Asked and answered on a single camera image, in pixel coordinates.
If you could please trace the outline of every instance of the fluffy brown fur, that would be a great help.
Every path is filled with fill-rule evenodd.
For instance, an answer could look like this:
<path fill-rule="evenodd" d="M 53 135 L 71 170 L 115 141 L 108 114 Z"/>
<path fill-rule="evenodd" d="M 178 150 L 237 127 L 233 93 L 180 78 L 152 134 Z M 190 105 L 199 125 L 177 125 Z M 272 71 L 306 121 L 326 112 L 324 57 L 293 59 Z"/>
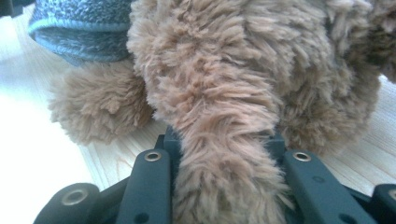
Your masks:
<path fill-rule="evenodd" d="M 70 77 L 55 120 L 78 140 L 127 132 L 148 109 L 137 100 L 142 77 L 155 118 L 182 137 L 175 221 L 283 223 L 288 188 L 262 134 L 277 127 L 288 147 L 317 153 L 357 139 L 378 76 L 396 80 L 395 14 L 394 0 L 139 0 L 127 44 L 134 69 Z M 109 93 L 142 107 L 109 110 Z"/>

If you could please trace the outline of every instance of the plush toy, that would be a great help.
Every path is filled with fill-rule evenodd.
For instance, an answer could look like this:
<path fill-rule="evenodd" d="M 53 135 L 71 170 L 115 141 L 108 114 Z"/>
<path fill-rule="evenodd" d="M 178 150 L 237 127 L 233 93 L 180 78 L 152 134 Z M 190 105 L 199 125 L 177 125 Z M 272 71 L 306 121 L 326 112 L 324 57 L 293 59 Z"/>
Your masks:
<path fill-rule="evenodd" d="M 50 103 L 79 143 L 166 121 L 182 139 L 176 223 L 284 223 L 265 150 L 334 152 L 367 129 L 378 77 L 396 81 L 394 0 L 139 0 L 131 58 L 88 64 Z"/>

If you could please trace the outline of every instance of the black plastic mount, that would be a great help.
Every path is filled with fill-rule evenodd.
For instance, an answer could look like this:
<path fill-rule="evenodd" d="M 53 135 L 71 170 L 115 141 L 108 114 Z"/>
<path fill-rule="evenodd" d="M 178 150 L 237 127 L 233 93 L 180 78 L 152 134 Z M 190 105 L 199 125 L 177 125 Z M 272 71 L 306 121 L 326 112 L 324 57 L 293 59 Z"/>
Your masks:
<path fill-rule="evenodd" d="M 288 224 L 396 223 L 396 185 L 376 186 L 369 197 L 342 186 L 314 154 L 286 151 L 278 133 L 266 148 L 284 169 L 296 202 L 285 213 Z M 180 159 L 179 139 L 168 128 L 154 149 L 137 156 L 129 177 L 102 192 L 92 184 L 61 189 L 35 224 L 170 224 Z"/>

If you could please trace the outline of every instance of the wood grain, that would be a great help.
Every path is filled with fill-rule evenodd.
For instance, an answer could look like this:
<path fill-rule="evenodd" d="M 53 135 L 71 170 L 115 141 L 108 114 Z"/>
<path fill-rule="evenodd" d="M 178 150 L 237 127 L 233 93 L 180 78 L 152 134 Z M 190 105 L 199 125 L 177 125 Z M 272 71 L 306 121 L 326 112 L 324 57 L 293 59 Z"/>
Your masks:
<path fill-rule="evenodd" d="M 77 182 L 108 188 L 127 177 L 138 153 L 154 147 L 165 124 L 145 128 L 109 145 L 78 146 L 47 109 L 50 81 L 71 65 L 38 46 L 26 33 L 33 7 L 0 19 L 0 198 L 5 223 L 32 223 L 59 189 Z M 323 157 L 345 185 L 365 194 L 396 183 L 396 86 L 381 77 L 379 104 L 369 132 L 338 155 Z"/>

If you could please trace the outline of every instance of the brown plush toy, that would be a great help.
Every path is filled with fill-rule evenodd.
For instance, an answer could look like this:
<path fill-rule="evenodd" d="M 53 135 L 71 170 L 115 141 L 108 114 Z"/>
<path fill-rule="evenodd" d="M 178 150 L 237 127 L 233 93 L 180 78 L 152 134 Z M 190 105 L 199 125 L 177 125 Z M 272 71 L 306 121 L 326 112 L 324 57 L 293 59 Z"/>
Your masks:
<path fill-rule="evenodd" d="M 58 82 L 50 104 L 77 142 L 109 141 L 154 118 L 182 138 L 176 223 L 284 223 L 282 172 L 265 150 L 332 152 L 396 81 L 394 0 L 139 0 L 130 60 Z"/>

